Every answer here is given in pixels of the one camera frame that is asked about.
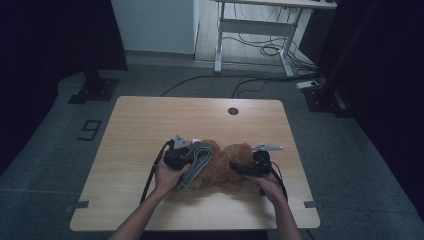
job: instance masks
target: table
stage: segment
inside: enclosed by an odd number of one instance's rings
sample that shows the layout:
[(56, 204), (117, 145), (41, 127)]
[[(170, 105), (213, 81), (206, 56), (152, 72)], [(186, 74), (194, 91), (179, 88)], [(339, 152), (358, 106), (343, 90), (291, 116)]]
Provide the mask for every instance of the table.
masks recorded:
[[(300, 15), (304, 8), (312, 9), (335, 9), (337, 4), (335, 2), (327, 3), (324, 0), (319, 2), (313, 0), (215, 0), (221, 2), (221, 15), (219, 20), (218, 28), (218, 45), (216, 47), (215, 54), (215, 73), (221, 72), (222, 64), (222, 35), (224, 32), (228, 33), (244, 33), (244, 34), (255, 34), (255, 35), (268, 35), (268, 36), (279, 36), (287, 37), (286, 44), (284, 45), (283, 51), (280, 52), (279, 56), (283, 63), (284, 70), (288, 77), (293, 77), (293, 71), (290, 66), (290, 59), (288, 58), (288, 52), (290, 50), (291, 42), (293, 41), (294, 34), (296, 32)], [(242, 4), (256, 4), (256, 5), (272, 5), (272, 6), (286, 6), (299, 8), (295, 19), (291, 23), (276, 23), (276, 22), (263, 22), (263, 21), (252, 21), (252, 20), (240, 20), (240, 19), (225, 19), (225, 3), (242, 3)]]
[[(229, 114), (238, 109), (237, 115)], [(160, 148), (179, 134), (234, 143), (283, 146), (270, 152), (281, 169), (299, 228), (320, 225), (284, 107), (277, 100), (120, 97), (110, 117), (70, 226), (74, 231), (115, 230), (138, 206)], [(173, 191), (159, 204), (146, 230), (273, 229), (274, 210), (246, 182), (236, 194), (218, 188)]]

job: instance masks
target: forearm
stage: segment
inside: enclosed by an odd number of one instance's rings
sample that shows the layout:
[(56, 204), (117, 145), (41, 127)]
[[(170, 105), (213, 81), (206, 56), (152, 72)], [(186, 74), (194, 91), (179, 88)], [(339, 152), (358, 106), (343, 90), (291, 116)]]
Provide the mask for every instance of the forearm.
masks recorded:
[(294, 221), (293, 214), (287, 201), (279, 201), (274, 204), (277, 231), (280, 240), (302, 239)]
[(134, 212), (118, 227), (110, 237), (116, 239), (139, 239), (150, 217), (153, 215), (166, 192), (153, 190), (153, 192), (134, 210)]

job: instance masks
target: hole in table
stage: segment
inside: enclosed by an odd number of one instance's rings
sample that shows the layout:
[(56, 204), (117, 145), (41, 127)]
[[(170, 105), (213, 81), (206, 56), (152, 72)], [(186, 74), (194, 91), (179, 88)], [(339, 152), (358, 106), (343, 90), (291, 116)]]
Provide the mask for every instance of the hole in table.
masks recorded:
[(238, 114), (238, 109), (237, 108), (229, 108), (228, 109), (228, 113), (230, 115), (237, 115)]

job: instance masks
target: desk leg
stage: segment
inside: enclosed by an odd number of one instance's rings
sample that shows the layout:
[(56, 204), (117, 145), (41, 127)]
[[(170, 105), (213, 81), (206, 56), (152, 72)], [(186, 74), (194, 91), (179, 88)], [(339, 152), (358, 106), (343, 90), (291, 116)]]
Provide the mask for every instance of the desk leg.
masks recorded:
[(222, 23), (224, 22), (224, 12), (225, 12), (225, 3), (222, 3), (221, 6), (221, 16), (219, 18), (219, 28), (218, 28), (218, 45), (216, 46), (215, 53), (215, 73), (221, 73), (221, 64), (222, 64)]
[(281, 61), (283, 62), (283, 67), (284, 67), (284, 70), (286, 71), (287, 77), (293, 77), (294, 76), (293, 71), (292, 71), (291, 66), (290, 66), (291, 61), (288, 57), (288, 53), (289, 53), (289, 50), (290, 50), (290, 45), (293, 41), (294, 34), (296, 33), (296, 29), (297, 29), (297, 26), (298, 26), (298, 23), (299, 23), (300, 15), (302, 14), (302, 10), (303, 10), (303, 8), (298, 9), (296, 18), (293, 21), (292, 26), (290, 28), (290, 33), (289, 33), (288, 39), (287, 39), (287, 41), (284, 45), (283, 51), (280, 52), (280, 58), (281, 58)]

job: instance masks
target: brown teddy bear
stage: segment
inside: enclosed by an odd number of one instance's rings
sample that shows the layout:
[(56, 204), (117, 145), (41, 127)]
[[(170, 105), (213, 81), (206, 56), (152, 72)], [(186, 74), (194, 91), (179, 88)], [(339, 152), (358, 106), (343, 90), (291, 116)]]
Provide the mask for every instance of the brown teddy bear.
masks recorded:
[(252, 165), (252, 147), (248, 144), (233, 144), (224, 150), (213, 140), (203, 140), (212, 149), (212, 158), (208, 165), (197, 175), (190, 185), (193, 189), (206, 189), (217, 186), (229, 192), (243, 188), (245, 178), (230, 168), (229, 161), (243, 165)]

